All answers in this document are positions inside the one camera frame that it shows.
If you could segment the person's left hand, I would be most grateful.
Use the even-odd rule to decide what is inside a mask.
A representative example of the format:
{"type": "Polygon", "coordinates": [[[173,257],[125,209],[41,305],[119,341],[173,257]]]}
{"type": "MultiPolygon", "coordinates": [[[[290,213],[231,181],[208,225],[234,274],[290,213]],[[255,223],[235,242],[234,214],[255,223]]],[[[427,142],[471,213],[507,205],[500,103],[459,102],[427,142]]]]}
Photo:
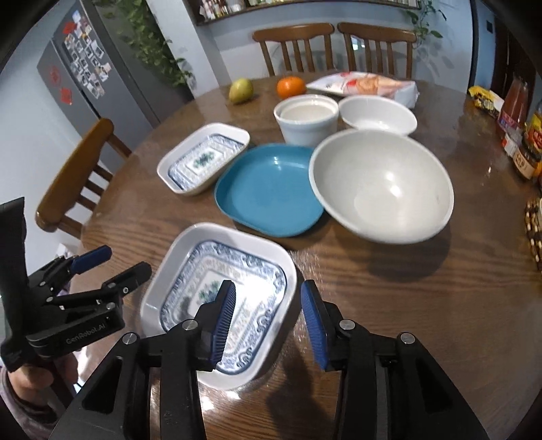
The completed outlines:
{"type": "MultiPolygon", "coordinates": [[[[77,382],[78,361],[74,354],[57,359],[55,366],[66,383],[73,385],[77,382]]],[[[54,382],[53,373],[48,369],[24,365],[7,375],[13,391],[22,401],[38,406],[47,404],[44,391],[54,382]]]]}

